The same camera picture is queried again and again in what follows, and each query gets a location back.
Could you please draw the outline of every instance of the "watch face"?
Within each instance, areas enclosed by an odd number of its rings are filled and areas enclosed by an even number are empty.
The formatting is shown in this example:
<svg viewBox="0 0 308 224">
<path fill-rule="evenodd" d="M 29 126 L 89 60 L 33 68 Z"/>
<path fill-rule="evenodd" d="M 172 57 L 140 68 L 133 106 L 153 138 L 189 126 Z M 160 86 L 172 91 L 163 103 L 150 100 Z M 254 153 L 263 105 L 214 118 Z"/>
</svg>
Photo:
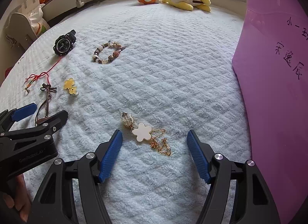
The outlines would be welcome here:
<svg viewBox="0 0 308 224">
<path fill-rule="evenodd" d="M 64 54 L 70 49 L 70 41 L 68 39 L 61 39 L 56 45 L 59 53 Z"/>
</svg>

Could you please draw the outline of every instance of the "gold chain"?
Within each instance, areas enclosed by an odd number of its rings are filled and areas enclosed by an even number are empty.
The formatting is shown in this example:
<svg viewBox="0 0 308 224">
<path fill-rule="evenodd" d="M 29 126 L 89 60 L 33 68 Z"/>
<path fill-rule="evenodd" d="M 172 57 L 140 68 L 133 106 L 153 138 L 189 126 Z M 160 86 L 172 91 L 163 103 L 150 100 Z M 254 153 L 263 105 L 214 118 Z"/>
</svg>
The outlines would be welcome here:
<svg viewBox="0 0 308 224">
<path fill-rule="evenodd" d="M 152 133 L 159 132 L 159 131 L 161 131 L 161 134 L 159 134 L 157 136 L 152 136 L 151 141 L 150 141 L 150 145 L 151 145 L 152 148 L 156 148 L 159 153 L 170 156 L 171 155 L 171 148 L 167 144 L 167 138 L 164 138 L 164 139 L 161 140 L 162 143 L 163 143 L 162 146 L 160 146 L 158 144 L 157 140 L 156 140 L 156 138 L 161 137 L 166 132 L 166 129 L 153 130 Z"/>
</svg>

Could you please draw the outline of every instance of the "human hand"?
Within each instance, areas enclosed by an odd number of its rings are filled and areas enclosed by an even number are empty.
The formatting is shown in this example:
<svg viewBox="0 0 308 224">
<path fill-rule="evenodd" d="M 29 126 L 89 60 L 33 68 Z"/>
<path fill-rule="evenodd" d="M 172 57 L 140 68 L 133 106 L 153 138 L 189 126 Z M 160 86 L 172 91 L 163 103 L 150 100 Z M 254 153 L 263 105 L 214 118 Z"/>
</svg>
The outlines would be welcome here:
<svg viewBox="0 0 308 224">
<path fill-rule="evenodd" d="M 3 193 L 3 199 L 7 204 L 8 208 L 15 207 L 16 210 L 19 212 L 20 218 L 23 221 L 27 222 L 31 208 L 31 202 L 27 193 L 27 188 L 23 174 L 18 175 L 15 179 L 16 179 L 15 199 L 12 199 L 12 197 L 6 193 Z"/>
</svg>

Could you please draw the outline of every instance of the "white plastic bag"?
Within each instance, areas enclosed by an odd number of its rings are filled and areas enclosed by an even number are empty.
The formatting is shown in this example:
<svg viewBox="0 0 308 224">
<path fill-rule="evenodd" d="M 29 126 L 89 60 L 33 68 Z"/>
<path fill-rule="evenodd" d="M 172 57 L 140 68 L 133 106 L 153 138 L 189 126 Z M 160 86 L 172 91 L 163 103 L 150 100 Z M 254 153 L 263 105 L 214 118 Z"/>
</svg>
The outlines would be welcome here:
<svg viewBox="0 0 308 224">
<path fill-rule="evenodd" d="M 29 18 L 30 25 L 37 36 L 50 29 L 48 23 L 43 19 L 43 6 L 39 0 L 24 0 L 18 8 L 19 13 Z"/>
<path fill-rule="evenodd" d="M 35 34 L 37 36 L 40 36 L 44 32 L 46 32 L 48 29 L 50 29 L 50 26 L 48 23 L 43 19 L 43 11 L 42 11 L 42 4 L 40 4 L 37 8 L 35 8 L 30 16 L 29 21 L 31 24 L 31 27 L 33 28 Z"/>
</svg>

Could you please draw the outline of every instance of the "yellow flower charm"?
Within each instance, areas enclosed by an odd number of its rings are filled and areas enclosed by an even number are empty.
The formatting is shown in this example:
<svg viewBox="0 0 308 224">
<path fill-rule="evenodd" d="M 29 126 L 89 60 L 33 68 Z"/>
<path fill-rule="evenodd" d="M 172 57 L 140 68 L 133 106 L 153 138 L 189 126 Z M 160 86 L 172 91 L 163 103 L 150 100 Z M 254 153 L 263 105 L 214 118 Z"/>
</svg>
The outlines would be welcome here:
<svg viewBox="0 0 308 224">
<path fill-rule="evenodd" d="M 70 88 L 70 94 L 71 95 L 76 95 L 76 93 L 77 93 L 77 87 L 71 87 Z"/>
<path fill-rule="evenodd" d="M 77 87 L 73 86 L 75 84 L 75 81 L 73 78 L 69 78 L 64 82 L 64 89 L 68 89 L 70 92 L 70 95 L 78 95 L 79 92 L 77 92 Z"/>
<path fill-rule="evenodd" d="M 74 79 L 73 78 L 69 78 L 68 80 L 66 80 L 64 82 L 64 89 L 71 89 L 74 84 L 75 84 Z"/>
</svg>

